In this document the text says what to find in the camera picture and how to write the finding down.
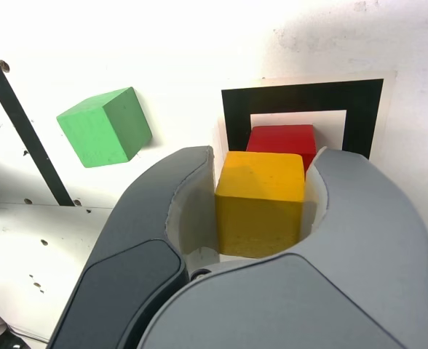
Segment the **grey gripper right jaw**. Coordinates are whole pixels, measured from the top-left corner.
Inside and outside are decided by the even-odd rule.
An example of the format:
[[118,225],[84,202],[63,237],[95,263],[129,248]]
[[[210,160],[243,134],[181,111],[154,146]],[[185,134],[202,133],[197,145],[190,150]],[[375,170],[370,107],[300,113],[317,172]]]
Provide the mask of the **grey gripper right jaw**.
[[365,157],[321,150],[304,240],[169,299],[141,348],[428,348],[428,232]]

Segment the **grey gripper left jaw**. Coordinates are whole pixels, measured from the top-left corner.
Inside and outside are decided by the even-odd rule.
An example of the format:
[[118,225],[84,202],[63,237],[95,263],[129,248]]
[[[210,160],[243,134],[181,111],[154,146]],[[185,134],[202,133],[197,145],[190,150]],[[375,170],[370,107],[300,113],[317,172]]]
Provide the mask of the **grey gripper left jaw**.
[[210,146],[183,148],[138,177],[112,209],[50,348],[136,348],[156,312],[220,260]]

